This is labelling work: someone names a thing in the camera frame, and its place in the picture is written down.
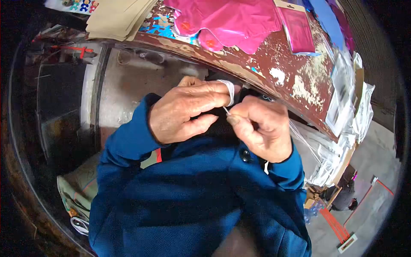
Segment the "needle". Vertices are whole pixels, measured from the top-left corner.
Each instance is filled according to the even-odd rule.
[[[227,110],[227,108],[225,106],[223,106],[224,110],[226,110],[228,115],[231,115],[231,113]]]

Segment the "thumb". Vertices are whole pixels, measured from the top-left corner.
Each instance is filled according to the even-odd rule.
[[[205,133],[208,128],[218,119],[218,116],[212,114],[204,114],[195,120],[186,121],[183,123],[182,133],[187,138]]]
[[[249,119],[231,114],[227,116],[227,122],[233,126],[237,137],[249,148],[253,148],[255,144],[264,142],[263,135],[254,130]]]

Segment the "black button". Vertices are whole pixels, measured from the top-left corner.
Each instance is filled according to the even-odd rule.
[[[240,152],[240,157],[244,162],[249,162],[251,160],[251,154],[247,150],[242,150]]]

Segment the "red dot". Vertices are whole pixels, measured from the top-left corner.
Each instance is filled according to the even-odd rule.
[[[208,47],[214,47],[214,46],[215,46],[214,40],[207,40],[205,44],[206,44]]]
[[[181,23],[181,27],[185,30],[189,30],[190,29],[190,23],[184,21],[183,23]]]

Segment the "orange rope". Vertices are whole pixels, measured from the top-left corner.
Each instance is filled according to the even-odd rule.
[[[325,211],[324,209],[320,210],[320,213],[323,215],[323,217],[325,218],[325,220],[327,221],[327,223],[330,225],[331,229],[334,231],[335,235],[338,237],[338,240],[340,241],[340,243],[344,243],[344,241],[342,240],[341,235],[339,234],[339,232],[336,230],[336,228],[334,227],[333,223],[329,220],[329,217],[324,214]]]
[[[335,227],[337,228],[341,236],[343,236],[344,238],[350,237],[350,234],[348,233],[348,231],[341,226],[341,224],[335,219],[335,217],[328,210],[325,210],[324,213],[326,213],[326,215],[329,216],[329,219],[333,222],[333,224],[335,225]]]

